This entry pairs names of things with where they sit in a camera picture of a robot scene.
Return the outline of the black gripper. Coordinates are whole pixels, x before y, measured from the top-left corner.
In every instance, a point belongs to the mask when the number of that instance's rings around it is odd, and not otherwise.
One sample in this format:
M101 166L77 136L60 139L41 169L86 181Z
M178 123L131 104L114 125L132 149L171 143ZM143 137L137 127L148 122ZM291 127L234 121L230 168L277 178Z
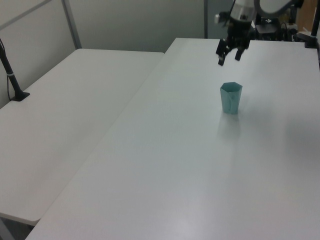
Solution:
M240 61L242 54L246 49L249 48L250 44L250 34L251 21L241 21L234 18L228 20L227 37L226 39L220 39L216 54L218 55L218 64L220 66L224 65L227 48L235 49L237 52L235 55L235 60Z

